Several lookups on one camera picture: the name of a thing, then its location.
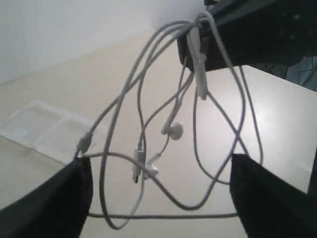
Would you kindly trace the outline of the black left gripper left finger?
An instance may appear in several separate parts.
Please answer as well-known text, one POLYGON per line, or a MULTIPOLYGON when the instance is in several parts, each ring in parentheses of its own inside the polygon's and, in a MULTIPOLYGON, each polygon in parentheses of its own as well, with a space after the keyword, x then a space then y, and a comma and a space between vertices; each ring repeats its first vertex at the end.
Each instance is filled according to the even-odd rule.
POLYGON ((39 187, 1 209, 2 238, 78 238, 93 198, 91 161, 73 160, 39 187))

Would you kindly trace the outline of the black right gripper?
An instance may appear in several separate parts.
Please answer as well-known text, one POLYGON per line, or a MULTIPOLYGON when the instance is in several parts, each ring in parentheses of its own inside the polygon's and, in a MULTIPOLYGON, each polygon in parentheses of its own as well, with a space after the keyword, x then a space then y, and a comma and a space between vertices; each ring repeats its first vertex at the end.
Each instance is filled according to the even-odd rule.
POLYGON ((210 11, 217 34, 207 22, 198 29, 199 53, 206 71, 233 66, 292 66, 317 55, 315 0, 222 0, 210 11))

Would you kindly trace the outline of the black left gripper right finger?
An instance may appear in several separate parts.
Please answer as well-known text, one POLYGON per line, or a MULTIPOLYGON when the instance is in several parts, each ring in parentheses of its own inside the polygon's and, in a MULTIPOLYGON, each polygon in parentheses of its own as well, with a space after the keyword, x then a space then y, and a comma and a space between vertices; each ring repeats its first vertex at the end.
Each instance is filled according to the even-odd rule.
POLYGON ((249 238, 315 238, 317 199, 245 154, 231 160, 230 195, 249 238))

